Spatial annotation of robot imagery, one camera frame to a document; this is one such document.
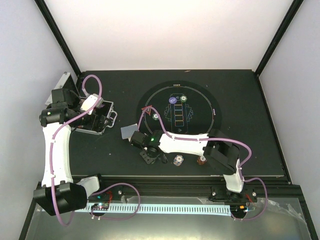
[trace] purple cable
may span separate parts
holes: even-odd
[[[82,82],[82,90],[85,89],[85,83],[86,81],[89,79],[89,78],[95,78],[96,81],[98,82],[99,84],[99,94],[98,94],[98,98],[96,100],[96,102],[94,103],[94,105],[92,107],[90,107],[87,111],[81,113],[80,115],[66,121],[64,124],[62,124],[56,131],[55,133],[52,135],[52,140],[55,140],[56,139],[56,136],[57,134],[59,133],[59,131],[64,128],[66,125],[74,122],[75,120],[79,119],[79,118],[82,118],[84,115],[86,115],[87,113],[89,113],[92,109],[95,108],[95,106],[98,104],[100,98],[101,98],[101,95],[102,95],[102,84],[101,84],[101,81],[100,79],[96,76],[96,75],[88,75]],[[51,177],[51,195],[52,195],[52,203],[53,203],[53,208],[54,208],[54,212],[56,214],[56,217],[59,221],[59,223],[64,226],[64,227],[67,227],[69,226],[69,224],[71,223],[72,221],[72,218],[74,216],[74,213],[75,212],[72,212],[71,213],[71,216],[70,216],[70,220],[68,223],[64,223],[64,221],[62,220],[61,216],[60,216],[60,213],[59,213],[59,209],[58,209],[58,204],[57,204],[57,199],[56,199],[56,190],[55,190],[55,176],[54,176],[54,166],[53,166],[53,149],[54,149],[54,141],[51,142],[50,144],[50,151],[49,151],[49,164],[50,164],[50,173],[52,174],[52,177]]]
[[[249,183],[249,182],[252,182],[252,181],[254,181],[254,180],[260,181],[261,184],[262,184],[262,186],[263,186],[263,188],[264,188],[264,194],[265,194],[264,207],[263,207],[262,211],[261,211],[258,215],[254,216],[254,217],[251,217],[251,218],[236,218],[236,217],[231,213],[231,217],[233,217],[234,220],[239,220],[239,221],[251,221],[251,220],[255,220],[255,219],[257,219],[258,217],[260,217],[262,214],[264,214],[264,212],[266,211],[267,206],[268,206],[268,193],[267,193],[267,188],[266,188],[266,185],[265,185],[264,181],[262,181],[262,179],[259,178],[259,177],[253,177],[253,178],[250,178],[250,179],[248,179],[248,180],[244,180],[244,182],[245,182],[245,183]]]
[[[142,122],[142,118],[144,117],[145,115],[145,112],[148,110],[148,109],[152,109],[159,117],[159,121],[160,121],[160,125],[161,125],[161,128],[163,130],[163,132],[169,137],[172,139],[172,136],[166,131],[165,129],[165,126],[164,126],[164,123],[161,119],[161,116],[159,114],[159,112],[152,106],[148,107],[148,108],[145,108],[143,111],[142,111],[142,114],[141,114],[141,117],[139,119],[139,123],[138,123],[138,131],[139,131],[139,128],[140,128],[140,125],[141,125],[141,122]],[[250,149],[250,147],[246,144],[244,144],[243,142],[241,141],[237,141],[237,140],[233,140],[233,139],[229,139],[229,138],[218,138],[218,137],[211,137],[211,138],[200,138],[200,139],[196,139],[196,138],[184,138],[184,137],[175,137],[174,139],[176,140],[185,140],[185,141],[194,141],[194,142],[198,142],[198,141],[223,141],[223,142],[229,142],[229,143],[233,143],[233,144],[238,144],[238,145],[241,145],[243,146],[245,149],[247,149],[248,151],[248,156],[239,164],[239,168],[241,168],[241,166],[243,164],[245,164],[252,156],[252,151]]]
[[[161,125],[161,128],[163,130],[163,132],[169,137],[169,138],[172,138],[172,136],[166,131],[165,129],[165,126],[164,126],[164,123],[161,119],[161,116],[159,114],[159,112],[152,106],[150,107],[147,107],[145,108],[143,111],[142,111],[142,114],[140,116],[140,119],[139,119],[139,122],[138,122],[138,131],[140,129],[140,125],[141,125],[141,122],[142,122],[142,119],[145,115],[145,112],[148,111],[149,109],[152,109],[159,117],[159,121],[160,121],[160,125]],[[254,177],[254,178],[251,178],[249,180],[245,180],[245,178],[243,177],[242,175],[242,165],[245,164],[252,156],[252,151],[251,151],[251,148],[246,145],[245,143],[241,142],[241,141],[237,141],[237,140],[233,140],[233,139],[229,139],[229,138],[219,138],[219,137],[208,137],[208,138],[200,138],[200,139],[196,139],[196,138],[184,138],[184,137],[175,137],[174,139],[176,140],[184,140],[184,141],[223,141],[223,142],[229,142],[229,143],[233,143],[233,144],[238,144],[238,145],[241,145],[243,146],[245,149],[247,149],[248,151],[248,156],[239,164],[239,175],[240,175],[240,178],[245,182],[245,183],[248,183],[248,182],[251,182],[251,181],[254,181],[254,180],[258,180],[262,183],[263,185],[263,188],[264,188],[264,193],[265,193],[265,205],[264,205],[264,208],[262,210],[262,212],[260,212],[257,216],[255,217],[252,217],[252,218],[249,218],[249,219],[243,219],[243,221],[249,221],[249,220],[254,220],[258,217],[260,217],[266,210],[267,208],[267,203],[268,203],[268,193],[267,193],[267,188],[266,188],[266,185],[265,183],[261,180],[261,178],[259,177]]]
[[[104,193],[105,191],[108,191],[109,189],[111,189],[111,188],[113,188],[113,187],[115,187],[115,186],[119,186],[119,185],[129,186],[129,187],[131,187],[133,190],[135,190],[135,192],[136,192],[136,194],[137,194],[137,196],[138,196],[138,206],[136,207],[136,210],[135,210],[130,216],[121,217],[121,218],[116,218],[116,217],[100,217],[100,219],[118,220],[118,221],[120,221],[120,220],[127,220],[127,219],[132,218],[132,217],[133,217],[134,215],[136,215],[136,213],[139,211],[139,209],[140,209],[140,203],[141,203],[140,194],[139,194],[138,190],[137,190],[134,186],[132,186],[131,184],[129,184],[129,183],[124,183],[124,182],[115,183],[115,184],[113,184],[113,185],[111,185],[111,186],[108,186],[107,188],[105,188],[105,189],[102,190],[102,191],[98,191],[98,192],[95,192],[95,193],[91,194],[91,196],[102,194],[102,193]]]

